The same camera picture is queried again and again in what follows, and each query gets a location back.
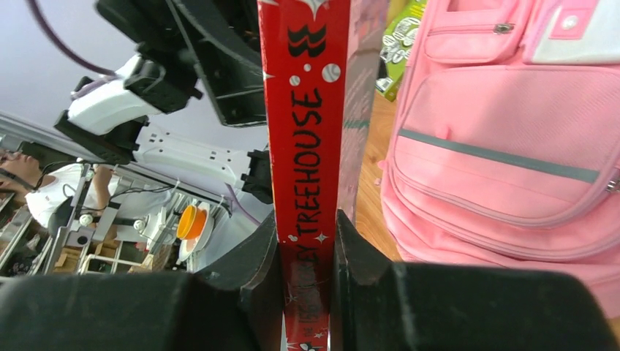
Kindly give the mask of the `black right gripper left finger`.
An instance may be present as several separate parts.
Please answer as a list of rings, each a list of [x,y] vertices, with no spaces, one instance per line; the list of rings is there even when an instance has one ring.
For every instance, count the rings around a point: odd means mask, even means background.
[[[3,350],[279,350],[275,220],[195,273],[51,274],[1,286]]]

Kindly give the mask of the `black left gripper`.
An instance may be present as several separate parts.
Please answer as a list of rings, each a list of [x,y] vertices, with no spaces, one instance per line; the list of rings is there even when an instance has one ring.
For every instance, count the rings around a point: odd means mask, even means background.
[[[97,1],[97,12],[136,43],[124,88],[163,113],[207,96],[220,123],[266,122],[255,1]]]

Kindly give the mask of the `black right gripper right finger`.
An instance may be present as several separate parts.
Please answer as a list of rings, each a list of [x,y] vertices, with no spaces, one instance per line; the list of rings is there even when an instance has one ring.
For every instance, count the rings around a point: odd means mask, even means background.
[[[394,262],[339,211],[332,350],[616,350],[576,278],[550,271]]]

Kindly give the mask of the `red colourful treehouse book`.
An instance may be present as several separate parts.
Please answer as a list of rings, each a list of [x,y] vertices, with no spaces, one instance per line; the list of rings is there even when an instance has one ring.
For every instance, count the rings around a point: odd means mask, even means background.
[[[336,217],[354,216],[388,1],[260,1],[283,350],[327,350]]]

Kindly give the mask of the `pink backpack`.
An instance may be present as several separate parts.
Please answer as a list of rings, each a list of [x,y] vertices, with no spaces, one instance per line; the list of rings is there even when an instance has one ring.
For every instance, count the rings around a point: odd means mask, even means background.
[[[403,260],[560,271],[619,316],[619,3],[429,1],[381,185]]]

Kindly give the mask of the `green comic book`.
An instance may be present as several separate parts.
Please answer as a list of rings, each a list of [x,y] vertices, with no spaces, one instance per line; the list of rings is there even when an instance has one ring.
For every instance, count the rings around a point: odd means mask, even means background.
[[[382,35],[375,88],[388,101],[393,102],[397,97],[426,4],[427,1],[408,1]]]

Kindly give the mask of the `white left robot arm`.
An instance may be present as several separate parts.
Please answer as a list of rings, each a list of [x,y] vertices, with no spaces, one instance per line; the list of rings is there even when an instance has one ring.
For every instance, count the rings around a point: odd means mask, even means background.
[[[226,127],[266,122],[256,1],[98,1],[97,12],[136,44],[113,73],[82,78],[55,128],[113,165],[190,170],[273,201],[268,151],[236,151],[150,121],[209,98]]]

